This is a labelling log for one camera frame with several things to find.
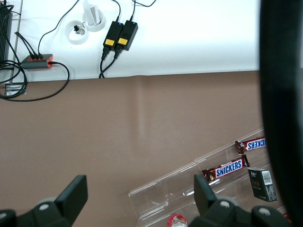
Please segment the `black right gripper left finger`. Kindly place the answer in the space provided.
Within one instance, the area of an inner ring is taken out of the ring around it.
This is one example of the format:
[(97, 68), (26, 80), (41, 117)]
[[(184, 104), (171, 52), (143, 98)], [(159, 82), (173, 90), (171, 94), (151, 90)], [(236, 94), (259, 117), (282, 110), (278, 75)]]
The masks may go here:
[(17, 216), (14, 210), (0, 211), (2, 227), (71, 227), (88, 200), (87, 176), (78, 175), (54, 201), (44, 201)]

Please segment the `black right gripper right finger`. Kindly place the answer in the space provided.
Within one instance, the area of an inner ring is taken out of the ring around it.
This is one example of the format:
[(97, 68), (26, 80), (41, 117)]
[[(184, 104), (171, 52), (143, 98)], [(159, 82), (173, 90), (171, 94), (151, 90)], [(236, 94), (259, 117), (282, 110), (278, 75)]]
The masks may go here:
[(291, 227), (275, 208), (255, 206), (251, 212), (235, 205), (229, 197), (218, 199), (203, 175), (194, 175), (194, 199), (199, 216), (190, 227)]

